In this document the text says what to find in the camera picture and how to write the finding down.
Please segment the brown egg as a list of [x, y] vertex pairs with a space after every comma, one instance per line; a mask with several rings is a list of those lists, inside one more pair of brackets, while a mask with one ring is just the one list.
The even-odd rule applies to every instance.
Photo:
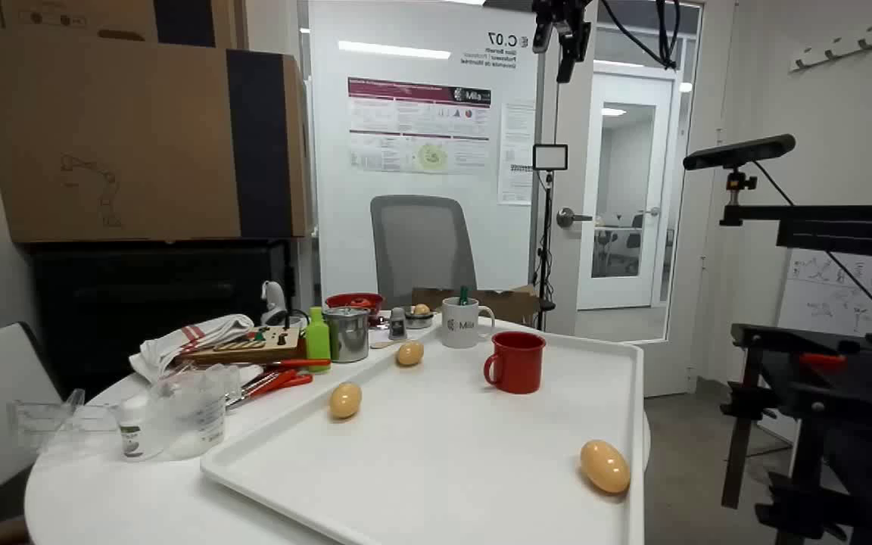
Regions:
[[630, 491], [630, 463], [625, 453], [603, 443], [590, 438], [581, 445], [581, 475], [603, 492], [625, 495]]
[[392, 353], [395, 365], [418, 365], [424, 359], [420, 343], [401, 343]]

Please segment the red metal cup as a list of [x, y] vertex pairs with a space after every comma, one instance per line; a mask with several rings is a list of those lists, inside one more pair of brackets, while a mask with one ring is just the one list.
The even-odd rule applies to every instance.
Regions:
[[506, 392], [534, 392], [541, 385], [541, 351], [541, 336], [495, 334], [484, 359], [484, 380]]

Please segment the brown egg far corner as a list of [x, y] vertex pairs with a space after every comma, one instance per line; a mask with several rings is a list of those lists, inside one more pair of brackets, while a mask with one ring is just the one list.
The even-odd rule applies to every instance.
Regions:
[[353, 380], [341, 380], [331, 390], [331, 419], [332, 421], [348, 421], [361, 411], [361, 388]]

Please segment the brown egg at tray edge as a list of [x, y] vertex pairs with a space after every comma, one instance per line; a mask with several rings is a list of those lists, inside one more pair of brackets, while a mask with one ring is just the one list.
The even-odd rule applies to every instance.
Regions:
[[603, 492], [625, 495], [630, 491], [630, 463], [625, 453], [603, 443], [590, 438], [581, 445], [581, 475]]

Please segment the clear plastic measuring cup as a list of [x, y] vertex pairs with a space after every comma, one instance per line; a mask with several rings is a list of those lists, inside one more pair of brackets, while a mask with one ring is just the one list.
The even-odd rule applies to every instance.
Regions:
[[222, 370], [180, 370], [161, 388], [169, 457], [207, 453], [224, 437], [228, 375]]

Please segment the grey office chair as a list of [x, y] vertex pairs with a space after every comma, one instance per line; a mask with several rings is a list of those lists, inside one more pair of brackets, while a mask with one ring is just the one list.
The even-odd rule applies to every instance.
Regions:
[[463, 208], [450, 197], [380, 195], [370, 203], [375, 279], [386, 303], [424, 289], [474, 289], [474, 259]]

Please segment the metal plate with bread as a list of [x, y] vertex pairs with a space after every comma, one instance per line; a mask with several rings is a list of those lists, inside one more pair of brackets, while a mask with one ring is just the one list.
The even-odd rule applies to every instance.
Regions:
[[432, 322], [432, 309], [428, 303], [413, 303], [407, 311], [407, 322], [408, 325], [428, 325], [428, 322]]

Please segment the white logo mug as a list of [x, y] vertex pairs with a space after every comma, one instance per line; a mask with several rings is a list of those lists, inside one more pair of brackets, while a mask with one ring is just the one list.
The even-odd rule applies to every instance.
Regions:
[[490, 305], [474, 301], [446, 296], [441, 301], [441, 325], [440, 338], [447, 349], [473, 349], [484, 338], [480, 328], [495, 328], [495, 315]]

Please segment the red bowl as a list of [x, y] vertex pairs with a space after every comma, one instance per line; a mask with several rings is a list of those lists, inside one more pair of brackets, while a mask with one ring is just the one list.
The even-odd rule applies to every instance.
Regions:
[[375, 315], [380, 309], [380, 295], [332, 295], [326, 296], [326, 309], [364, 309], [370, 315]]

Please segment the green plastic bottle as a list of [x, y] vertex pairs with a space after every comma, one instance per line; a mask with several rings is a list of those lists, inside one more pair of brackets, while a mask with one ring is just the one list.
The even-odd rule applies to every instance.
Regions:
[[326, 328], [325, 311], [317, 305], [310, 309], [303, 338], [306, 338], [306, 357], [310, 359], [326, 359], [331, 357], [331, 328]]

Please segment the white plastic tray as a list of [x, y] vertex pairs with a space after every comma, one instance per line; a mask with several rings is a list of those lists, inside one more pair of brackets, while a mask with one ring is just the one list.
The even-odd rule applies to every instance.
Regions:
[[311, 395], [203, 457], [203, 472], [338, 545], [643, 545], [645, 486], [615, 499], [581, 475], [603, 438], [645, 463], [643, 351], [552, 336], [541, 385], [501, 392], [487, 351], [424, 349], [364, 365], [361, 411]]

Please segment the small white bottle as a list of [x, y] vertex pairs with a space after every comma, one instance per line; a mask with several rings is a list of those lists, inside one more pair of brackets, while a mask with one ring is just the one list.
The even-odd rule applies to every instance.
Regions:
[[144, 423], [144, 404], [123, 400], [117, 405], [117, 430], [122, 430], [122, 453], [138, 457], [141, 453], [141, 423]]

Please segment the large cardboard box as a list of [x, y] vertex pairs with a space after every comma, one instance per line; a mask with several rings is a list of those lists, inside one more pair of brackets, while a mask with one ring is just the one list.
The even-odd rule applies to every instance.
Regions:
[[300, 236], [298, 64], [0, 30], [0, 197], [18, 244]]

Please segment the wall poster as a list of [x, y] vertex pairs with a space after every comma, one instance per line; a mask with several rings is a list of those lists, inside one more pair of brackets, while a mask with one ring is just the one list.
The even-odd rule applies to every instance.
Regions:
[[361, 169], [480, 174], [495, 165], [487, 88], [348, 79], [348, 160]]

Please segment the black workbench frame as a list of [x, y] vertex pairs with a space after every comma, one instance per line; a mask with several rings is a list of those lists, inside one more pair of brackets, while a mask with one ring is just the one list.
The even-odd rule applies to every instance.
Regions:
[[745, 371], [729, 385], [734, 419], [721, 503], [738, 504], [751, 430], [773, 411], [799, 421], [792, 463], [768, 475], [753, 504], [774, 545], [850, 537], [872, 545], [872, 334], [841, 336], [736, 325]]

